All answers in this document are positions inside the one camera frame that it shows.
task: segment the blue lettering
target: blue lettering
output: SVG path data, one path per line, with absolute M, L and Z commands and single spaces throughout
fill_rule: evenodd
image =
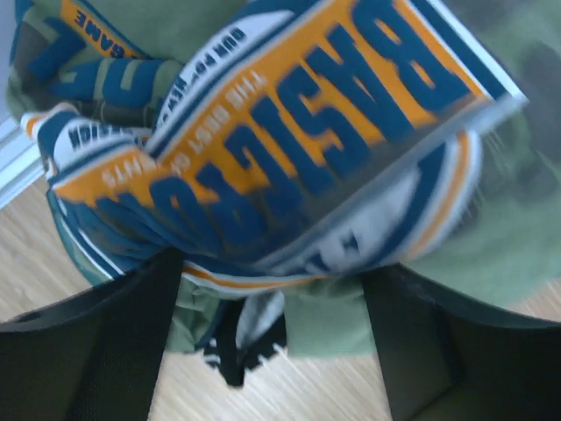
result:
M 221 59 L 228 55 L 228 50 L 226 50 L 226 48 L 222 44 L 214 46 L 212 49 L 216 54 L 218 54 L 218 57 L 220 57 Z
M 122 59 L 124 57 L 124 48 L 122 48 L 119 44 L 113 44 L 110 54 L 111 57 L 115 59 Z
M 60 19 L 46 18 L 45 23 L 51 26 L 59 37 L 28 65 L 29 70 L 42 83 L 55 77 L 62 66 L 86 47 L 82 37 Z
M 102 50 L 107 51 L 111 48 L 111 46 L 113 45 L 113 40 L 107 38 L 107 35 L 105 35 L 104 33 L 102 34 L 102 40 L 99 43 L 100 47 L 102 48 Z
M 86 15 L 84 14 L 84 12 L 83 11 L 77 11 L 76 12 L 76 19 L 74 21 L 76 22 L 76 24 L 78 26 L 83 28 L 84 24 L 86 23 Z
M 73 66 L 67 71 L 67 75 L 73 77 L 64 78 L 69 82 L 53 83 L 49 85 L 49 91 L 65 99 L 91 101 L 94 97 L 97 72 L 101 63 L 101 60 L 95 60 Z
M 204 65 L 202 61 L 198 61 L 195 64 L 195 72 L 199 75 L 202 75 L 204 72 L 207 71 L 207 67 Z
M 349 33 L 338 25 L 328 35 L 328 41 L 343 62 L 334 61 L 323 49 L 317 47 L 306 58 L 312 70 L 324 76 L 345 95 L 386 139 L 401 139 L 405 133 L 410 132 L 412 125 L 370 69 Z M 360 149 L 356 138 L 352 143 L 355 148 Z
M 319 136 L 332 130 L 341 140 L 343 150 L 330 146 L 323 151 L 323 156 L 339 176 L 346 177 L 368 161 L 371 151 L 351 123 L 334 107 L 323 107 L 316 115 L 308 110 L 301 96 L 311 99 L 319 93 L 319 86 L 301 66 L 293 69 L 277 88 L 280 101 L 307 134 Z
M 99 134 L 101 136 L 108 136 L 109 135 L 109 129 L 110 129 L 110 127 L 108 125 L 101 125 L 99 127 Z
M 153 82 L 162 61 L 144 60 L 137 66 L 128 88 L 121 83 L 129 64 L 133 59 L 114 60 L 105 76 L 102 93 L 108 103 L 120 107 L 142 108 L 152 100 Z
M 214 60 L 214 57 L 212 57 L 212 55 L 206 53 L 204 56 L 204 64 L 207 66 L 214 66 L 215 64 L 217 64 L 217 61 Z
M 234 37 L 236 41 L 242 41 L 245 39 L 245 32 L 239 28 L 234 28 L 230 31 L 230 35 Z
M 265 129 L 296 167 L 302 184 L 312 195 L 324 192 L 333 184 L 327 168 L 318 167 L 295 139 L 269 96 L 264 96 L 252 109 L 255 122 Z
M 198 81 L 199 77 L 200 77 L 200 76 L 199 76 L 198 73 L 193 73 L 193 76 L 191 77 L 191 85 L 192 85 L 193 83 L 195 83 L 196 81 Z
M 231 52 L 234 50 L 234 48 L 236 48 L 238 43 L 230 35 L 226 35 L 222 38 L 222 45 L 225 46 L 228 49 L 228 51 Z
M 169 100 L 167 101 L 167 108 L 169 111 L 173 111 L 175 106 L 180 102 L 185 93 L 185 88 L 187 87 L 187 82 L 181 79 L 179 76 L 175 78 L 174 84 L 169 91 Z M 164 122 L 167 120 L 167 113 L 163 116 Z
M 102 30 L 91 20 L 86 24 L 86 35 L 89 35 L 95 42 L 102 36 Z
M 74 129 L 68 131 L 68 137 L 70 138 L 70 145 L 72 145 L 72 149 L 78 149 L 80 147 L 80 135 L 78 134 L 78 130 Z
M 82 144 L 87 145 L 91 140 L 91 130 L 88 126 L 81 126 L 79 128 L 80 138 L 82 139 Z
M 241 196 L 224 179 L 213 164 L 206 164 L 196 179 L 218 195 L 218 202 L 209 205 L 220 232 L 232 246 L 247 246 L 265 234 L 266 224 L 251 202 Z
M 166 226 L 181 227 L 181 232 L 168 231 L 168 234 L 163 232 L 173 241 L 171 244 L 182 244 L 188 240 L 190 246 L 193 247 L 191 251 L 198 253 L 220 253 L 222 251 L 222 243 L 216 230 L 205 215 L 202 206 L 197 202 L 193 190 L 181 178 L 166 177 L 154 182 L 150 186 L 150 195 L 156 212 L 148 219 L 155 217 L 157 219 L 154 221 L 155 225 L 160 225 L 162 228 Z
M 390 0 L 359 0 L 352 10 L 352 21 L 378 54 L 395 63 L 401 81 L 425 110 L 441 111 L 469 93 L 462 80 L 430 52 Z M 399 42 L 391 39 L 376 22 L 387 25 Z M 415 66 L 424 71 L 429 82 L 423 80 Z
M 265 173 L 271 187 L 264 189 L 263 197 L 274 217 L 286 218 L 302 203 L 302 194 L 295 182 L 288 178 L 249 127 L 237 127 L 224 145 L 244 169 L 252 165 L 247 157 L 250 154 Z

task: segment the white stripe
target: white stripe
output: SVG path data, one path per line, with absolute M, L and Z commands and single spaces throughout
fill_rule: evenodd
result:
M 261 338 L 284 312 L 285 297 L 280 291 L 250 296 L 238 319 L 236 347 L 246 349 Z
M 446 141 L 446 151 L 444 153 L 443 166 L 440 170 L 441 173 L 438 177 L 437 185 L 432 192 L 432 197 L 429 199 L 428 205 L 423 211 L 419 222 L 417 222 L 416 227 L 403 240 L 401 245 L 382 261 L 381 266 L 400 260 L 404 254 L 407 254 L 415 247 L 419 239 L 429 229 L 430 224 L 434 221 L 443 201 L 450 191 L 459 159 L 460 148 L 458 146 L 457 137 L 454 136 Z
M 86 256 L 86 258 L 90 261 L 90 263 L 91 263 L 92 265 L 94 265 L 94 267 L 95 267 L 99 272 L 101 272 L 102 274 L 104 274 L 105 277 L 106 277 L 108 280 L 109 280 L 109 279 L 113 279 L 113 276 L 111 276 L 111 275 L 109 275 L 107 272 L 105 272 L 105 270 L 104 270 L 101 266 L 99 266 L 99 264 L 86 252 L 86 250 L 84 250 L 84 248 L 82 247 L 82 245 L 76 240 L 74 234 L 73 234 L 73 233 L 70 231 L 70 229 L 68 228 L 67 223 L 66 223 L 63 219 L 60 220 L 60 223 L 62 224 L 62 227 L 66 230 L 66 232 L 67 232 L 68 236 L 70 237 L 70 239 L 72 240 L 73 244 L 75 244 L 75 245 L 80 249 L 80 251 L 82 252 L 82 254 L 83 254 L 84 256 Z
M 111 266 L 112 268 L 115 269 L 115 271 L 119 274 L 122 275 L 124 272 L 123 270 L 121 270 L 121 268 L 119 266 L 117 266 L 115 263 L 113 263 L 113 261 L 107 257 L 105 254 L 103 254 L 99 248 L 97 248 L 94 243 L 91 242 L 91 240 L 88 238 L 88 236 L 80 229 L 77 229 L 78 232 L 80 233 L 80 235 L 82 236 L 83 240 L 88 243 L 88 246 L 90 246 L 91 248 L 94 249 L 94 251 L 97 253 L 97 255 L 99 257 L 101 257 L 103 260 L 105 260 L 105 263 L 107 263 L 109 266 Z
M 54 195 L 56 197 L 56 201 L 59 204 L 60 210 L 62 211 L 62 214 L 66 217 L 68 215 L 68 211 L 67 211 L 67 207 L 66 205 L 60 200 L 60 198 L 56 195 Z
M 39 112 L 26 112 L 21 117 L 21 119 L 19 119 L 19 126 L 25 132 L 25 134 L 27 134 L 27 125 L 29 124 L 29 120 L 31 120 L 35 116 L 40 116 L 40 113 Z
M 468 132 L 469 156 L 468 169 L 462 186 L 458 189 L 458 196 L 451 206 L 446 221 L 440 226 L 438 232 L 427 243 L 424 253 L 434 250 L 435 246 L 441 244 L 451 234 L 457 223 L 460 222 L 465 207 L 472 199 L 473 193 L 479 183 L 481 167 L 483 165 L 483 142 L 475 132 Z

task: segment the white wall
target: white wall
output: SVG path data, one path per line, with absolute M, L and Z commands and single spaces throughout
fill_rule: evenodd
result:
M 16 30 L 14 0 L 0 0 L 0 122 L 8 117 L 4 101 L 6 80 L 8 79 L 8 63 L 10 58 L 11 40 Z

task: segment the white baseboard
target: white baseboard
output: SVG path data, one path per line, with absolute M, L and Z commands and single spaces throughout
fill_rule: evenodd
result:
M 37 145 L 13 119 L 0 122 L 0 209 L 43 173 Z

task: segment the light wood flooring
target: light wood flooring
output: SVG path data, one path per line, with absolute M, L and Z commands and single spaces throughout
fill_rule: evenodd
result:
M 88 287 L 54 230 L 41 180 L 0 210 L 0 321 Z M 561 320 L 561 284 L 516 310 Z M 288 360 L 281 356 L 228 389 L 198 356 L 165 358 L 152 421 L 388 420 L 375 357 Z

